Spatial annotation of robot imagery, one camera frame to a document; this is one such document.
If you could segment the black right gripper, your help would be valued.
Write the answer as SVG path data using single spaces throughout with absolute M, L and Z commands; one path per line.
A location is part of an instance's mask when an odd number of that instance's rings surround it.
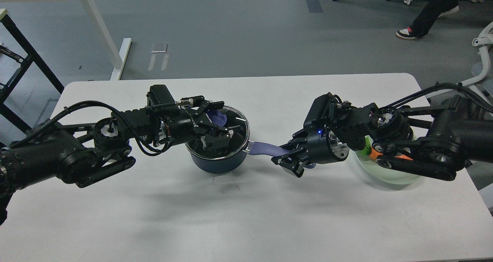
M 308 158 L 311 163 L 328 164 L 341 162 L 347 159 L 349 147 L 342 143 L 332 131 L 315 129 L 302 129 L 292 135 L 288 141 L 288 148 L 273 147 L 271 162 L 282 167 L 285 172 L 301 178 Z

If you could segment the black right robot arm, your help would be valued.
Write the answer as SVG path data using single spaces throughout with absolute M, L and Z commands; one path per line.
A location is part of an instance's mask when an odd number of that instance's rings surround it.
M 372 139 L 380 167 L 453 181 L 468 161 L 492 162 L 492 105 L 459 84 L 436 83 L 387 106 L 363 107 L 327 93 L 317 97 L 303 128 L 271 159 L 301 177 L 313 164 L 342 162 Z

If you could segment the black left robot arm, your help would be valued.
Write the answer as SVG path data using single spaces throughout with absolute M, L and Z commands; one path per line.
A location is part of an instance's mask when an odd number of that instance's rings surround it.
M 142 109 L 118 111 L 98 101 L 65 107 L 1 149 L 1 222 L 14 192 L 57 177 L 79 188 L 123 172 L 136 163 L 130 140 L 147 156 L 192 143 L 206 154 L 229 155 L 245 130 L 224 102 L 203 96 L 175 101 L 164 84 L 150 86 Z

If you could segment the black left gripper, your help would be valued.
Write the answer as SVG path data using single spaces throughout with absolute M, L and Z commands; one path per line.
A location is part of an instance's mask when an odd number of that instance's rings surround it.
M 184 144 L 203 136 L 195 142 L 195 150 L 198 151 L 232 151 L 241 146 L 242 127 L 239 124 L 227 127 L 226 131 L 213 129 L 205 135 L 205 118 L 225 120 L 221 111 L 224 102 L 210 102 L 204 96 L 192 96 L 182 97 L 177 106 L 177 114 L 164 118 L 167 141 Z

